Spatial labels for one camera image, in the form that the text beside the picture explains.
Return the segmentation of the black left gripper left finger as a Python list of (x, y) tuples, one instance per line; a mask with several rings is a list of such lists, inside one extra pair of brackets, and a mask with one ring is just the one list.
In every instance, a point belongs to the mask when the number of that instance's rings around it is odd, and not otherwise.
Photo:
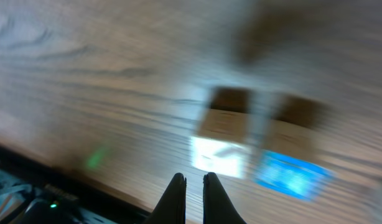
[(185, 224), (187, 179), (176, 173), (143, 224)]

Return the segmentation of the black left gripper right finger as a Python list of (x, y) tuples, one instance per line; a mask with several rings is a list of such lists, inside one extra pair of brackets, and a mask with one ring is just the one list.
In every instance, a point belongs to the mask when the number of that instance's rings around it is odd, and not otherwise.
[(246, 224), (214, 172), (203, 177), (203, 224)]

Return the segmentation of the blue T wooden block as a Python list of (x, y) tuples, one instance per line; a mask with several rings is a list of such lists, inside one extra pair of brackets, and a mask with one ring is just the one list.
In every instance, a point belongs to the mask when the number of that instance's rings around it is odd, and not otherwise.
[(318, 162), (310, 129), (271, 121), (255, 175), (257, 184), (311, 201), (332, 177), (333, 172)]

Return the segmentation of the wooden block B and brush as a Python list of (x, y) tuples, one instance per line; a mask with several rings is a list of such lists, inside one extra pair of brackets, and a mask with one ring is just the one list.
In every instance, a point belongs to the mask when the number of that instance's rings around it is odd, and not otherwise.
[(244, 179), (251, 154), (247, 136), (246, 113), (207, 110), (191, 137), (192, 165), (207, 172)]

